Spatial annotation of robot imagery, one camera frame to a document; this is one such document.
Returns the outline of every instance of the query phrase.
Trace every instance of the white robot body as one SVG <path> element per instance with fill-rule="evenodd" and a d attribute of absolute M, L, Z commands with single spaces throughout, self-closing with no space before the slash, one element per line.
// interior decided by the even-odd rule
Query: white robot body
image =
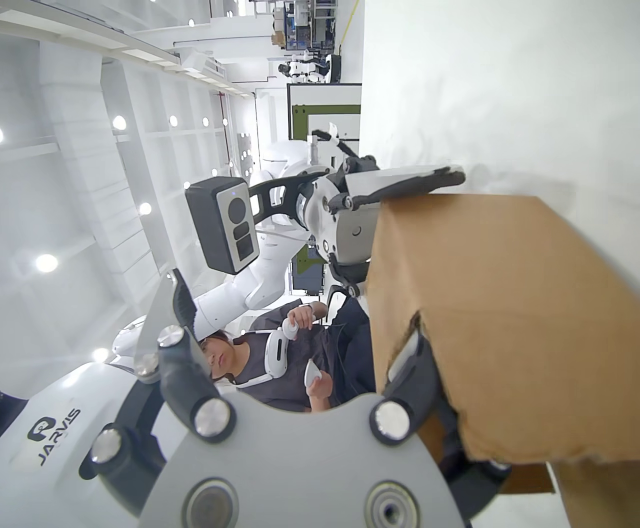
<path fill-rule="evenodd" d="M 115 420 L 134 383 L 135 375 L 124 369 L 87 363 L 29 400 L 0 436 L 3 526 L 137 526 L 138 519 L 99 477 L 84 480 L 79 475 L 93 441 Z M 187 429 L 165 404 L 152 433 L 170 458 Z"/>

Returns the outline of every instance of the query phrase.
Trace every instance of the woman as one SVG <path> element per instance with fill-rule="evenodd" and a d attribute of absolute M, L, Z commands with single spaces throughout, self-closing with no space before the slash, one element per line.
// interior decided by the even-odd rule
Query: woman
<path fill-rule="evenodd" d="M 274 330 L 288 317 L 298 324 L 299 330 L 287 348 L 285 374 L 238 390 L 272 407 L 295 412 L 327 410 L 358 394 L 374 392 L 369 318 L 357 300 L 351 298 L 345 301 L 331 326 L 312 324 L 314 318 L 321 319 L 326 314 L 324 303 L 303 305 L 297 300 L 256 318 L 250 331 L 237 339 L 230 339 L 223 331 L 210 335 L 201 342 L 201 347 L 211 366 L 211 377 L 242 384 L 263 375 L 268 334 L 251 331 Z M 309 359 L 322 371 L 322 378 L 305 388 L 304 373 Z"/>

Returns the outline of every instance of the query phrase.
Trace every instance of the white wall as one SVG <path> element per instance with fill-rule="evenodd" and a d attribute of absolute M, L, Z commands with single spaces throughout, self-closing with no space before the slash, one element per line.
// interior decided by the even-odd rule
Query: white wall
<path fill-rule="evenodd" d="M 360 151 L 538 195 L 640 290 L 638 28 L 634 0 L 367 0 Z"/>
<path fill-rule="evenodd" d="M 362 82 L 362 54 L 364 46 L 364 13 L 369 0 L 340 0 L 335 14 L 335 46 L 336 51 L 342 42 L 342 74 L 341 83 Z"/>

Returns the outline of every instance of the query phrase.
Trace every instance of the brown cardboard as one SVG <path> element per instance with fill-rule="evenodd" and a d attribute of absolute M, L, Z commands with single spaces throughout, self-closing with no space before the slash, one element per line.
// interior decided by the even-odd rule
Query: brown cardboard
<path fill-rule="evenodd" d="M 367 295 L 378 387 L 419 312 L 470 457 L 640 460 L 640 302 L 537 198 L 383 204 Z"/>

